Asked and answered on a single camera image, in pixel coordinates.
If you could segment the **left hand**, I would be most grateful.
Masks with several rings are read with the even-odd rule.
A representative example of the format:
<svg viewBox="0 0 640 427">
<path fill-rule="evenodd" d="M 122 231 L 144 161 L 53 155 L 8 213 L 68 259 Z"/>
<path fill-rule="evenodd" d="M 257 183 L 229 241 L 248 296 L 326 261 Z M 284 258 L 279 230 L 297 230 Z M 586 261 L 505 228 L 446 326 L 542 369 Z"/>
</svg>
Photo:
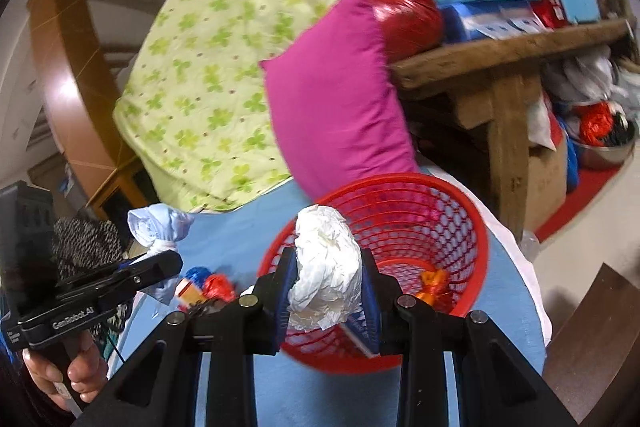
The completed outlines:
<svg viewBox="0 0 640 427">
<path fill-rule="evenodd" d="M 77 339 L 78 351 L 70 362 L 58 367 L 41 352 L 24 349 L 23 361 L 35 385 L 62 410 L 76 414 L 79 402 L 90 403 L 107 383 L 107 364 L 88 332 Z"/>
</svg>

